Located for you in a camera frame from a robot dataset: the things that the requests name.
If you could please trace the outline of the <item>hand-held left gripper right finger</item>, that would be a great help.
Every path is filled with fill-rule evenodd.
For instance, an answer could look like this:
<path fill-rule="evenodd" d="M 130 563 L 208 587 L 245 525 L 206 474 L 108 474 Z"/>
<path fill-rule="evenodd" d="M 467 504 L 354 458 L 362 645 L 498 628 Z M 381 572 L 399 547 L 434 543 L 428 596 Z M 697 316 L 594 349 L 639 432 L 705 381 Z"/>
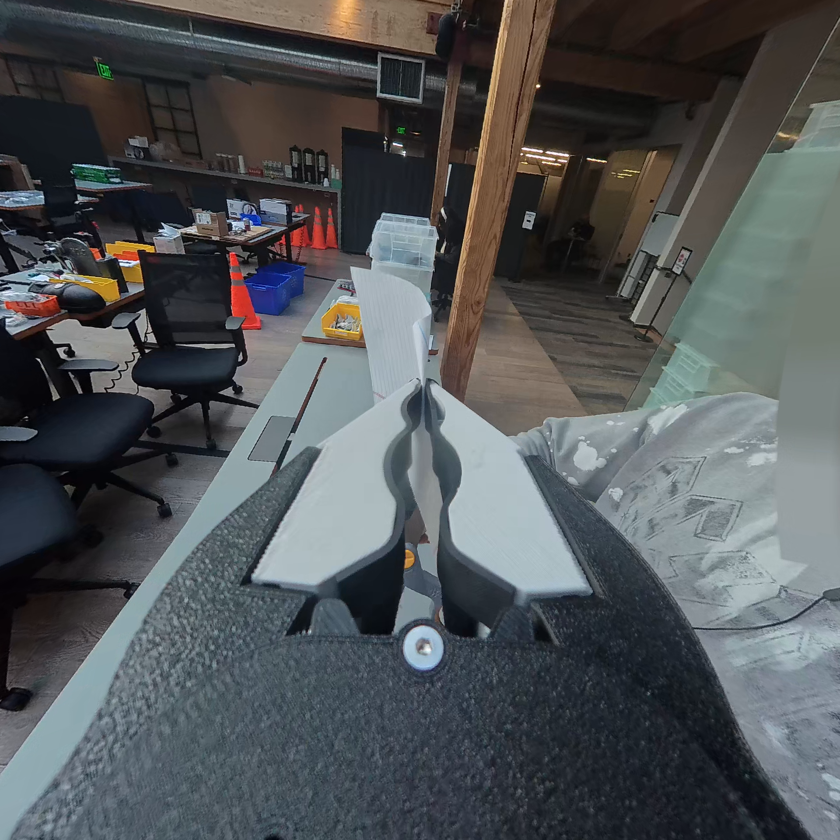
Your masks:
<path fill-rule="evenodd" d="M 430 380 L 425 524 L 451 634 L 474 637 L 512 607 L 593 594 L 520 447 Z"/>

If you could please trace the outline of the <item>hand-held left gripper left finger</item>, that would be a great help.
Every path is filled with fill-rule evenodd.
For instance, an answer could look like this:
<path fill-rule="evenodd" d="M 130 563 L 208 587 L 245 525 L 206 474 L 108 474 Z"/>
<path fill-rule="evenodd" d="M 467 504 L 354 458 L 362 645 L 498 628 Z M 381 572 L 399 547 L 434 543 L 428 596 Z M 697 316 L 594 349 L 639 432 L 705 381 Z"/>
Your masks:
<path fill-rule="evenodd" d="M 255 563 L 252 585 L 340 601 L 362 634 L 392 634 L 423 397 L 421 382 L 410 381 L 301 452 L 311 466 Z"/>

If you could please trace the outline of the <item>grey scissors orange pivot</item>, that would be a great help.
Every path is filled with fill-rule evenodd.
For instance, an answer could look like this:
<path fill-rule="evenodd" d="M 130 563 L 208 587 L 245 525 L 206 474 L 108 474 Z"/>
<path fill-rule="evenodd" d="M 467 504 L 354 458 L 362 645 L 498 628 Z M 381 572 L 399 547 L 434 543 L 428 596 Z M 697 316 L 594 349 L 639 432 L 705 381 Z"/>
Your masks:
<path fill-rule="evenodd" d="M 442 591 L 437 571 L 437 550 L 427 534 L 419 509 L 408 515 L 404 536 L 404 589 L 426 597 L 434 608 L 438 608 L 442 605 Z"/>

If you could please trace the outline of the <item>white lined paper sheet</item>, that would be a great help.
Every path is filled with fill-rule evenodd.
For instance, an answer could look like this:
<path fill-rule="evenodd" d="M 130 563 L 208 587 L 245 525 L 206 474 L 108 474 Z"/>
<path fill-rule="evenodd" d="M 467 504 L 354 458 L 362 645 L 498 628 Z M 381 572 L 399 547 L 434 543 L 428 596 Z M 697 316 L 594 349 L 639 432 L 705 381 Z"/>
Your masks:
<path fill-rule="evenodd" d="M 374 402 L 418 381 L 418 421 L 412 435 L 409 485 L 433 550 L 438 548 L 443 498 L 433 469 L 430 409 L 426 383 L 432 312 L 424 293 L 398 276 L 353 267 L 351 279 L 360 303 L 361 325 L 368 354 Z"/>

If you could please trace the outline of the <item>cluttered work desk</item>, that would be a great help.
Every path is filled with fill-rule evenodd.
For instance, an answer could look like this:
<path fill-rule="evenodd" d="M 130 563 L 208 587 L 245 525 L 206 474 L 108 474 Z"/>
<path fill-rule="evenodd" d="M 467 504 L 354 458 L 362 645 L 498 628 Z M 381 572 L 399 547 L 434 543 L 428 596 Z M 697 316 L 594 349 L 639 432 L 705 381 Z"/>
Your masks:
<path fill-rule="evenodd" d="M 35 353 L 42 367 L 47 373 L 52 389 L 58 396 L 69 396 L 78 392 L 77 384 L 69 372 L 63 371 L 61 366 L 65 359 L 60 357 L 48 329 L 66 320 L 76 320 L 82 325 L 104 329 L 111 325 L 115 317 L 122 311 L 139 312 L 144 308 L 144 288 L 138 283 L 129 283 L 128 292 L 120 295 L 116 301 L 108 302 L 104 308 L 90 313 L 61 313 L 48 317 L 28 320 L 27 324 L 20 323 L 7 328 L 7 332 L 17 341 Z"/>

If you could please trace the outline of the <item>yellow parts bin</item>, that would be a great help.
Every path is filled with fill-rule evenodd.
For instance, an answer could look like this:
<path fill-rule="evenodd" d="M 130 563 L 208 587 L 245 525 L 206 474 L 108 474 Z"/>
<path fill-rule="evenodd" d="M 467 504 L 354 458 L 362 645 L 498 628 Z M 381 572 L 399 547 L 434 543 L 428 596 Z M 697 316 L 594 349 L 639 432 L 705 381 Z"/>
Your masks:
<path fill-rule="evenodd" d="M 364 339 L 361 308 L 356 302 L 337 301 L 321 320 L 322 333 L 331 340 L 360 342 Z"/>

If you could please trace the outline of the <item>person's grey sweatshirt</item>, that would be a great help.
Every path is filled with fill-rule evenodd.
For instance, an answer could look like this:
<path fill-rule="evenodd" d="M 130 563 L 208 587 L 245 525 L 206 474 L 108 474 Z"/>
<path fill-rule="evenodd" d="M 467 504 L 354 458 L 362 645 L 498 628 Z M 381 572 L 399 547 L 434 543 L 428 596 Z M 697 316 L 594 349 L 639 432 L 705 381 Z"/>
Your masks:
<path fill-rule="evenodd" d="M 838 586 L 781 548 L 778 402 L 751 393 L 594 415 L 559 467 L 665 583 L 750 747 L 813 838 L 838 838 Z"/>

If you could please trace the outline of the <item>blue recycling bin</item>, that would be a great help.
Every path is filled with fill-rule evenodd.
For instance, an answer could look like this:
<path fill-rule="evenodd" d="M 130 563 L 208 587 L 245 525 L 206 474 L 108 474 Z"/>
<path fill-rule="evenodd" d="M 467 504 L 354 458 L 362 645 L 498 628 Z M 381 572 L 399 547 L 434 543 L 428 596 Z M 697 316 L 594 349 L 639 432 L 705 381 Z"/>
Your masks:
<path fill-rule="evenodd" d="M 259 315 L 279 316 L 291 303 L 291 278 L 286 273 L 258 271 L 245 278 L 245 285 Z"/>
<path fill-rule="evenodd" d="M 270 265 L 261 266 L 256 274 L 265 279 L 276 279 L 276 285 L 284 286 L 287 289 L 289 298 L 296 298 L 302 296 L 305 291 L 305 270 L 304 265 L 276 261 Z"/>

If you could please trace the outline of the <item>black mesh office chair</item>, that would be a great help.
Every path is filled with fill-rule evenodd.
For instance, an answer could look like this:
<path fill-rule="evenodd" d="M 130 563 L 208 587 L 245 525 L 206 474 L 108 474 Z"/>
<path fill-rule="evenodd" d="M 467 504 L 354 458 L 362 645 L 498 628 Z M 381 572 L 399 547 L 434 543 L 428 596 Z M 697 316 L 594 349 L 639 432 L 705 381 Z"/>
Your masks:
<path fill-rule="evenodd" d="M 245 318 L 232 309 L 232 281 L 221 254 L 174 255 L 140 252 L 143 303 L 154 335 L 148 344 L 140 335 L 139 312 L 122 311 L 112 320 L 114 329 L 128 330 L 138 358 L 133 382 L 146 389 L 169 392 L 172 405 L 154 415 L 146 428 L 152 438 L 161 435 L 157 424 L 186 408 L 199 405 L 203 414 L 203 448 L 175 447 L 179 453 L 225 457 L 211 427 L 211 403 L 256 409 L 257 403 L 238 395 L 238 370 L 247 363 Z"/>

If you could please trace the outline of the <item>dark office chair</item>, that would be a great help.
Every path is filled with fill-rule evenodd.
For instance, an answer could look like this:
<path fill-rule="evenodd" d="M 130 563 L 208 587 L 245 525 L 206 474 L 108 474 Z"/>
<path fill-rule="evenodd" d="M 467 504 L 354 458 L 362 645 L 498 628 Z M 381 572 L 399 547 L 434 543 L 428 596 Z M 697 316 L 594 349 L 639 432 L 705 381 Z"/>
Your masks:
<path fill-rule="evenodd" d="M 441 312 L 452 306 L 466 223 L 452 206 L 445 203 L 438 213 L 437 231 L 440 249 L 434 258 L 431 284 L 434 299 L 430 304 L 435 321 L 439 320 Z"/>

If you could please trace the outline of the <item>clear plastic drawer unit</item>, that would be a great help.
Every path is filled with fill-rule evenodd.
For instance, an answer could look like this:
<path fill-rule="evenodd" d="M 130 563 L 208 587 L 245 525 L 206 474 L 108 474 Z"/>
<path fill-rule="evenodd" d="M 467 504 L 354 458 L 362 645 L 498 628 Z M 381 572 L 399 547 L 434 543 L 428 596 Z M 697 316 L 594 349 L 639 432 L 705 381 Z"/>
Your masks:
<path fill-rule="evenodd" d="M 438 231 L 426 217 L 383 213 L 366 253 L 373 271 L 413 283 L 431 300 Z"/>

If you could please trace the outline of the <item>white whiteboard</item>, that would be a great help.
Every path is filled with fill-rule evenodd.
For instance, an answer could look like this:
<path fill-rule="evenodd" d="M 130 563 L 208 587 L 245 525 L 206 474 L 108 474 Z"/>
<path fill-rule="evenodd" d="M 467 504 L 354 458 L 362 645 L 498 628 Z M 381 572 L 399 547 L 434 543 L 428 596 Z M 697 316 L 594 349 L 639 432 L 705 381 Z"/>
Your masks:
<path fill-rule="evenodd" d="M 660 257 L 666 250 L 667 243 L 679 221 L 679 215 L 655 213 L 644 236 L 640 249 L 651 256 Z"/>

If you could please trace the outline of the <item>black domed object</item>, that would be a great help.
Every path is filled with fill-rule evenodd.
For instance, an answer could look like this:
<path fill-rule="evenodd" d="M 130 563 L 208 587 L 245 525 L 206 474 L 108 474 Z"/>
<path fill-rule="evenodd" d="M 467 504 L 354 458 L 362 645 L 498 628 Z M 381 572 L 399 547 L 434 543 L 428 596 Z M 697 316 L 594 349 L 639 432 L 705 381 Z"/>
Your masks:
<path fill-rule="evenodd" d="M 34 281 L 28 286 L 28 291 L 42 296 L 55 297 L 59 309 L 70 313 L 88 314 L 98 312 L 108 305 L 94 287 L 83 283 Z"/>

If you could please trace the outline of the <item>black partition panel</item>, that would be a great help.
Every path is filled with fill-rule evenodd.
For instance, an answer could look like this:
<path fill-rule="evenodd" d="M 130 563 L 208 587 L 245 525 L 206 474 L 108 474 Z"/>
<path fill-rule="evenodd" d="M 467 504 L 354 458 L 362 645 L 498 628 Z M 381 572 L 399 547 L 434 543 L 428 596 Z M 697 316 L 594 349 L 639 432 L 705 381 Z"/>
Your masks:
<path fill-rule="evenodd" d="M 1 97 L 1 153 L 50 186 L 71 184 L 73 164 L 109 162 L 87 107 L 20 96 Z"/>

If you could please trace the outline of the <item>grey ceiling duct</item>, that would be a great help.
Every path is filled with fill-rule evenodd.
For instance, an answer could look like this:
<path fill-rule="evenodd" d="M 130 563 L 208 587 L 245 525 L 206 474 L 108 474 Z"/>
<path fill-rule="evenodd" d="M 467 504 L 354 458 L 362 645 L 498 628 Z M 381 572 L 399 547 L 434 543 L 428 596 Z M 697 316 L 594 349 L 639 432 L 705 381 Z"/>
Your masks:
<path fill-rule="evenodd" d="M 238 80 L 272 79 L 375 96 L 375 49 L 276 35 L 253 27 L 194 18 L 95 14 L 22 2 L 2 4 L 2 35 L 28 46 L 77 50 L 125 66 L 161 63 L 203 75 L 217 70 Z"/>

